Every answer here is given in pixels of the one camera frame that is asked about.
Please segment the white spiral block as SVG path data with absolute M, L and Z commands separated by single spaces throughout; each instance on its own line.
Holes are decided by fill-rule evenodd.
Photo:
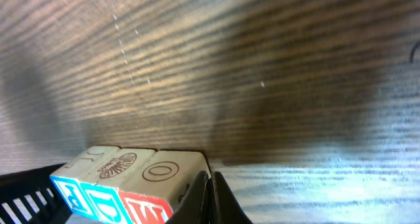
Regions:
M 209 172 L 200 152 L 158 151 L 123 184 L 118 195 L 133 223 L 166 223 L 200 171 Z

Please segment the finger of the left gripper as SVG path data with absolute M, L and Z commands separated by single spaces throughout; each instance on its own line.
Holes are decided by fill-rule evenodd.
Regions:
M 1 176 L 2 223 L 66 223 L 68 205 L 50 179 L 55 164 Z

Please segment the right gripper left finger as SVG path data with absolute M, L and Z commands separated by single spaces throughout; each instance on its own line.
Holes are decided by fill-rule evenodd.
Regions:
M 181 202 L 181 207 L 166 224 L 209 224 L 209 178 L 200 171 Z

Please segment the yellow block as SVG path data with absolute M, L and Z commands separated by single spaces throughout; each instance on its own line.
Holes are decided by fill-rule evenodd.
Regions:
M 106 162 L 119 149 L 118 146 L 92 146 L 50 174 L 53 185 L 73 213 L 99 220 L 80 184 L 89 182 L 89 179 L 92 179 L 91 183 L 94 183 L 96 171 L 101 167 L 102 162 Z

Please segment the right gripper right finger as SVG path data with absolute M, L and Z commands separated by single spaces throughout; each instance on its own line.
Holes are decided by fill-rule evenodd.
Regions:
M 213 172 L 210 188 L 210 223 L 252 224 L 221 172 Z

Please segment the red circle block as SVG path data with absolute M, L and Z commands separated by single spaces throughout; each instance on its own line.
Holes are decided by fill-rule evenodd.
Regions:
M 126 182 L 156 152 L 153 149 L 117 148 L 89 170 L 79 182 L 98 220 L 103 223 L 131 223 L 119 197 Z

